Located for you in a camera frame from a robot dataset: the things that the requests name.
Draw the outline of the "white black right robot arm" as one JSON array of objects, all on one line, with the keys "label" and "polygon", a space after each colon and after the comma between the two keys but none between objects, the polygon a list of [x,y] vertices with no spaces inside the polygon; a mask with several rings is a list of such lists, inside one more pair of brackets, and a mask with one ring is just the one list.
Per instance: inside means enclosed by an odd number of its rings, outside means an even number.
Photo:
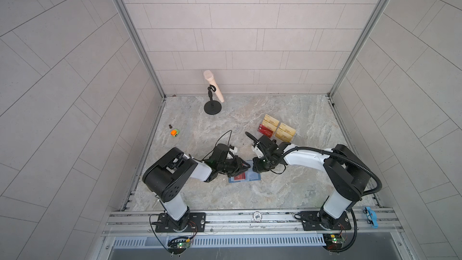
[{"label": "white black right robot arm", "polygon": [[278,143],[267,136],[252,141],[253,171],[274,172],[276,167],[299,167],[315,171],[323,178],[329,195],[314,216],[304,221],[326,230],[339,229],[339,222],[363,197],[374,194],[383,187],[377,175],[343,144],[332,149],[297,146],[289,142]]}]

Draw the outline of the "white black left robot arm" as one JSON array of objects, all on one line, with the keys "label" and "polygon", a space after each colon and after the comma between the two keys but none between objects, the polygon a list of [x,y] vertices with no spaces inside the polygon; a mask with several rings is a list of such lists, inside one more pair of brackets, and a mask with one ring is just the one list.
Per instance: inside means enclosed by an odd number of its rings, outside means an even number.
[{"label": "white black left robot arm", "polygon": [[236,155],[234,146],[216,144],[209,158],[197,160],[179,148],[172,148],[143,174],[142,182],[156,194],[164,207],[162,226],[182,232],[189,226],[190,208],[180,191],[190,178],[211,182],[219,174],[229,178],[244,174],[251,165]]}]

